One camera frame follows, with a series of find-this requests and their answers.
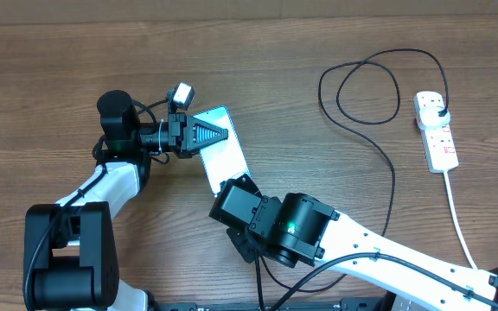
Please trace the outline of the Samsung Galaxy smartphone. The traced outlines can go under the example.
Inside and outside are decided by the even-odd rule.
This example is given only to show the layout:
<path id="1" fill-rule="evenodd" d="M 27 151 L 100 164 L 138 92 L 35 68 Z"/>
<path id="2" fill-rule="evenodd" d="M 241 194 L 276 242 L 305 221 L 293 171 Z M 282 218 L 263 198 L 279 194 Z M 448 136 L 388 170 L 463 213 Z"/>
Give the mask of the Samsung Galaxy smartphone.
<path id="1" fill-rule="evenodd" d="M 197 113 L 195 118 L 228 131 L 226 140 L 214 143 L 200 151 L 211 191 L 214 196 L 217 196 L 223 181 L 236 179 L 243 174 L 250 176 L 251 173 L 239 143 L 233 120 L 224 105 Z"/>

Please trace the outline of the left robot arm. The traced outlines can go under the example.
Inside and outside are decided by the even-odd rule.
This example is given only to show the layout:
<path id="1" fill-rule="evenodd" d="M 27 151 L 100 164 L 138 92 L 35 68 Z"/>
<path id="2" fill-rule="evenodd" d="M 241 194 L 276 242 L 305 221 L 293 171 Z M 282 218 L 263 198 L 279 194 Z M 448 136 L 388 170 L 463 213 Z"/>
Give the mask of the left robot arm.
<path id="1" fill-rule="evenodd" d="M 93 175 L 54 204 L 25 215 L 23 299 L 29 310 L 156 310 L 152 295 L 121 280 L 112 220 L 137 196 L 160 156 L 190 158 L 227 140 L 228 130 L 186 115 L 195 92 L 180 84 L 168 92 L 165 121 L 122 90 L 97 102 L 103 136 L 93 147 Z"/>

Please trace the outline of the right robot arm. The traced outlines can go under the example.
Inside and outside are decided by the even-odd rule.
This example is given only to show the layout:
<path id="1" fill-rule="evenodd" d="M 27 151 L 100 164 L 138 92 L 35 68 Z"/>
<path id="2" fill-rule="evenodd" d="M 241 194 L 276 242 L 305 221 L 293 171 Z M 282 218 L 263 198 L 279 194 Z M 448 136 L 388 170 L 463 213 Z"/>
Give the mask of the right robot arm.
<path id="1" fill-rule="evenodd" d="M 265 196 L 241 175 L 220 184 L 209 215 L 227 226 L 248 263 L 268 257 L 289 268 L 312 267 L 274 310 L 325 270 L 358 277 L 429 310 L 498 310 L 498 268 L 475 270 L 430 257 L 307 194 Z"/>

